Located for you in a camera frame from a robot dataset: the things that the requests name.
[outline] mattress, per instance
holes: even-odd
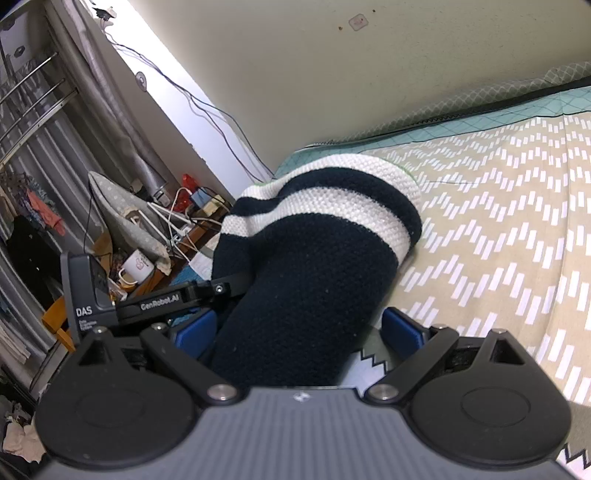
[[[591,87],[380,140],[308,148],[277,174],[334,153],[392,161],[421,187],[423,237],[389,305],[466,336],[508,329],[571,402],[574,427],[561,458],[591,478]],[[345,384],[356,375],[371,383],[388,368],[375,334],[357,356]]]

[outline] teal mattress cover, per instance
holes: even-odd
[[[474,115],[468,118],[450,120],[438,125],[417,128],[408,132],[392,134],[389,137],[358,141],[351,144],[309,147],[291,154],[275,172],[281,177],[295,168],[327,155],[340,153],[363,153],[374,148],[393,147],[412,142],[424,142],[451,135],[468,134],[496,127],[511,125],[536,116],[572,115],[591,111],[591,87],[567,90],[546,97],[522,103],[495,112]]]

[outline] mug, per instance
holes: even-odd
[[[123,285],[131,287],[145,281],[153,271],[154,264],[142,252],[136,250],[123,263],[123,267],[119,270],[119,279]],[[133,283],[123,278],[126,273],[134,279]]]

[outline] navy and white striped sock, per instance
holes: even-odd
[[[251,385],[330,385],[421,235],[419,188],[367,155],[332,155],[244,191],[213,278],[255,282],[216,339],[212,369]]]

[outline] beige patterned bedsheet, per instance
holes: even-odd
[[[390,304],[466,336],[508,329],[591,405],[591,113],[364,153],[423,190],[423,238]]]

